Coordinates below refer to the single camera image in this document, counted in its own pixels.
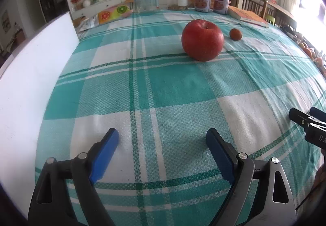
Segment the small tangerine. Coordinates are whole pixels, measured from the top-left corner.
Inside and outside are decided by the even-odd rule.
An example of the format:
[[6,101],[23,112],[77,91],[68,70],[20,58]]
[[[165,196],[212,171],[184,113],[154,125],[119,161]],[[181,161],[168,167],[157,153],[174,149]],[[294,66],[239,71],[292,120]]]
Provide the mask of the small tangerine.
[[233,28],[229,32],[229,37],[233,41],[240,41],[242,39],[242,33],[239,29]]

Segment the red apple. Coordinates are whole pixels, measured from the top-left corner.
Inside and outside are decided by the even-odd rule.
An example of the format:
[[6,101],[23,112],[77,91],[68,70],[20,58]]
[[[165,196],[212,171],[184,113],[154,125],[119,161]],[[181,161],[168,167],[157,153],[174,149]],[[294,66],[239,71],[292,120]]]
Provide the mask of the red apple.
[[196,19],[184,27],[181,44],[190,58],[206,62],[220,54],[224,45],[224,35],[214,23]]

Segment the pile of oranges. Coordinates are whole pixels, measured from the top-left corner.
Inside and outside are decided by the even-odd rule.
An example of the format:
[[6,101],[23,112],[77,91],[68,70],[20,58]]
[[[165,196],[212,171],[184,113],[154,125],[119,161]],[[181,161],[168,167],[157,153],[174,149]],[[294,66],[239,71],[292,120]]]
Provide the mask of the pile of oranges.
[[304,42],[300,42],[299,47],[308,55],[308,57],[316,64],[318,68],[325,68],[325,64],[321,57],[317,57],[313,48],[309,48]]

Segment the teal checked tablecloth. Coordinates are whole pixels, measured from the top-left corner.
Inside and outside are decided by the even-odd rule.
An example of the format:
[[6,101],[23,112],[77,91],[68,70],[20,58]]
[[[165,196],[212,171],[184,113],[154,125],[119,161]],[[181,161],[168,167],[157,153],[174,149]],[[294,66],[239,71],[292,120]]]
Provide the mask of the teal checked tablecloth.
[[[201,19],[224,35],[206,62],[182,48],[184,27]],[[240,41],[229,37],[231,29]],[[49,157],[68,160],[110,128],[118,147],[95,187],[116,225],[207,225],[229,183],[206,145],[216,129],[251,158],[276,157],[295,203],[322,164],[289,110],[325,110],[325,79],[301,48],[275,27],[197,11],[133,14],[79,35],[49,99],[35,173]]]

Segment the white cardboard box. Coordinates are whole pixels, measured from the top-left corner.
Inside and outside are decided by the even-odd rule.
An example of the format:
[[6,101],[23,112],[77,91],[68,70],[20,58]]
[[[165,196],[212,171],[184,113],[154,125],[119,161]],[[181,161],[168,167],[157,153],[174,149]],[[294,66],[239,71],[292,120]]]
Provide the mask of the white cardboard box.
[[36,147],[46,106],[78,44],[65,13],[23,41],[1,67],[1,185],[24,216],[35,187]]

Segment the orange book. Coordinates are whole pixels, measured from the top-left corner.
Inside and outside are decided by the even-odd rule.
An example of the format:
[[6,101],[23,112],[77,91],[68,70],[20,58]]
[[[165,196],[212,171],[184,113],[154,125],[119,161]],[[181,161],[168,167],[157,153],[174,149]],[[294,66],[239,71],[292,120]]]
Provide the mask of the orange book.
[[260,16],[258,16],[257,14],[255,14],[252,11],[246,11],[234,6],[229,6],[228,7],[228,14],[230,16],[232,16],[233,18],[246,22],[246,23],[251,23],[251,24],[255,24],[255,25],[259,25],[262,27],[268,27],[268,23],[261,18]]

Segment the wooden chair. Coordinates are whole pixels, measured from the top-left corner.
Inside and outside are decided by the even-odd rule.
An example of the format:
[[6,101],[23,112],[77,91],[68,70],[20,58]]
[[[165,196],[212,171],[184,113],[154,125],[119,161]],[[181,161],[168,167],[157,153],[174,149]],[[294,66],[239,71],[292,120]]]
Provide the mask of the wooden chair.
[[261,18],[265,18],[267,10],[266,0],[237,0],[236,7],[246,11],[252,11]]

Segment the fruit print pouch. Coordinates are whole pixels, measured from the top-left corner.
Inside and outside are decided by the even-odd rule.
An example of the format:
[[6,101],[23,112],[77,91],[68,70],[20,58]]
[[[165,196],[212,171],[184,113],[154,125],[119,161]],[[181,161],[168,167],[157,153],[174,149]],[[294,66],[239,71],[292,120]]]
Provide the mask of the fruit print pouch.
[[99,24],[106,24],[121,18],[129,17],[133,11],[124,4],[107,8],[97,14]]

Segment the white tv cabinet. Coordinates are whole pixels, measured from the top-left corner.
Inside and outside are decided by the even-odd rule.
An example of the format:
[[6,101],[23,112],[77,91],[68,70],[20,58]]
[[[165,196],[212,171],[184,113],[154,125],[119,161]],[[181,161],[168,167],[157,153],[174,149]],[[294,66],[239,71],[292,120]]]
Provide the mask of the white tv cabinet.
[[[105,1],[97,2],[93,5],[82,8],[78,11],[72,12],[71,18],[73,20],[83,16],[89,18],[99,13],[100,11],[105,10],[106,8],[110,8],[118,4],[125,3],[126,1],[128,0],[105,0]],[[158,0],[158,2],[159,2],[159,8],[167,8],[167,0]]]

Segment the red flower vase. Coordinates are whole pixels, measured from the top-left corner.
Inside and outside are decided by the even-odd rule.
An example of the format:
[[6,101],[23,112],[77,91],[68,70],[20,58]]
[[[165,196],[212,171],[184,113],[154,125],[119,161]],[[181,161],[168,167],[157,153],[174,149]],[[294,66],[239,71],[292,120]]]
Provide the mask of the red flower vase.
[[70,2],[75,6],[75,10],[76,11],[82,9],[82,2],[81,2],[81,0],[70,0]]

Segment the right red white tin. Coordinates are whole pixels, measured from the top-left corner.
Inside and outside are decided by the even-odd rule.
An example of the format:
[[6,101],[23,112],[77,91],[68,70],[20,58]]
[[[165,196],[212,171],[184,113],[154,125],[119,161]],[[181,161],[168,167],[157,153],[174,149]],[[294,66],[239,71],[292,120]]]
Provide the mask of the right red white tin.
[[213,11],[219,14],[227,14],[229,0],[214,0]]

